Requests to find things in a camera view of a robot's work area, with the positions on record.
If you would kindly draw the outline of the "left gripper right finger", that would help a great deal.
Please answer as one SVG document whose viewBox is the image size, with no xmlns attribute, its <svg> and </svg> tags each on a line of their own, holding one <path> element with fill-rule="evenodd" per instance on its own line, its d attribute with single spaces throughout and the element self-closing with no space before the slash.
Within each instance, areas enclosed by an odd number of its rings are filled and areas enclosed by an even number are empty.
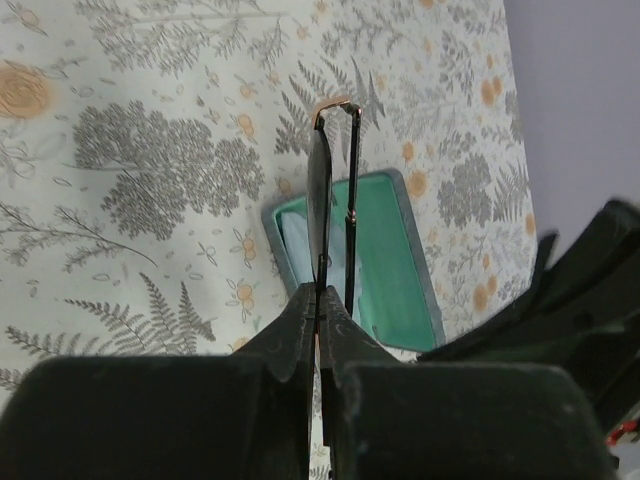
<svg viewBox="0 0 640 480">
<path fill-rule="evenodd" d="M 324 439 L 336 479 L 612 479 L 592 409 L 559 368 L 403 363 L 319 300 Z"/>
</svg>

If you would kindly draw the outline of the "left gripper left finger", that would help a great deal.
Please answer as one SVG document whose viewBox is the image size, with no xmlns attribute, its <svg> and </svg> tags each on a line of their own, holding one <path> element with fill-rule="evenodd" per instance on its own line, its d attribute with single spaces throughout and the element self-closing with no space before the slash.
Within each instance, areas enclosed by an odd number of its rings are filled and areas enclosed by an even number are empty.
<svg viewBox="0 0 640 480">
<path fill-rule="evenodd" d="M 1 417 L 5 479 L 305 479 L 314 370 L 311 284 L 226 356 L 38 364 Z"/>
</svg>

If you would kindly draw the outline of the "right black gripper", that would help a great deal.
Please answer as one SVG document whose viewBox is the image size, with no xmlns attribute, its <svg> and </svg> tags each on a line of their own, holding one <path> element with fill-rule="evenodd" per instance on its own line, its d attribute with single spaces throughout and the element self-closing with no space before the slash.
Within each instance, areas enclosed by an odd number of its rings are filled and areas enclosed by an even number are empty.
<svg viewBox="0 0 640 480">
<path fill-rule="evenodd" d="M 609 200 L 554 264 L 541 238 L 531 284 L 420 362 L 555 366 L 589 399 L 608 444 L 639 439 L 639 208 Z"/>
</svg>

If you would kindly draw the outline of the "grey-blue glasses case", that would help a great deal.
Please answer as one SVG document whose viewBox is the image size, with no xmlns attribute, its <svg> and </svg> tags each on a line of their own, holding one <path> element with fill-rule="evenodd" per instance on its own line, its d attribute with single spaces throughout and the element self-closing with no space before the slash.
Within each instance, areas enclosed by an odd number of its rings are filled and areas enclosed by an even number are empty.
<svg viewBox="0 0 640 480">
<path fill-rule="evenodd" d="M 262 211 L 262 224 L 282 278 L 284 253 L 275 216 L 295 211 L 306 218 L 297 195 Z M 358 179 L 354 321 L 385 346 L 427 352 L 445 342 L 416 220 L 402 174 L 379 170 Z"/>
</svg>

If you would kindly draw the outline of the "blue cloth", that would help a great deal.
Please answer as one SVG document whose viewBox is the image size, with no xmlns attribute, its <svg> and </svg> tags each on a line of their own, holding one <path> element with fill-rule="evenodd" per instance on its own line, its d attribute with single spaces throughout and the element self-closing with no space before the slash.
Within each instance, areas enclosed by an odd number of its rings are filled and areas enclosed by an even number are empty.
<svg viewBox="0 0 640 480">
<path fill-rule="evenodd" d="M 281 211 L 275 216 L 284 253 L 279 258 L 285 291 L 292 296 L 300 284 L 314 280 L 307 219 L 299 212 Z M 345 232 L 332 221 L 329 231 L 327 284 L 333 286 L 341 301 L 345 300 L 346 249 Z"/>
</svg>

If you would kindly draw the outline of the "black aviator sunglasses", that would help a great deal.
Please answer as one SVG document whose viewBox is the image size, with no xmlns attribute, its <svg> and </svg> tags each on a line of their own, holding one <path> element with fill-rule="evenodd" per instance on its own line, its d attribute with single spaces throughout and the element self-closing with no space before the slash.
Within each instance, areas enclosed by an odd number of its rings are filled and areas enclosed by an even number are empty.
<svg viewBox="0 0 640 480">
<path fill-rule="evenodd" d="M 356 204 L 360 163 L 362 108 L 348 97 L 325 100 L 313 110 L 311 148 L 307 161 L 306 208 L 308 241 L 316 295 L 328 286 L 331 209 L 337 204 L 333 193 L 331 148 L 325 133 L 327 110 L 339 108 L 351 118 L 348 197 L 345 213 L 345 297 L 348 313 L 354 310 L 356 280 Z"/>
</svg>

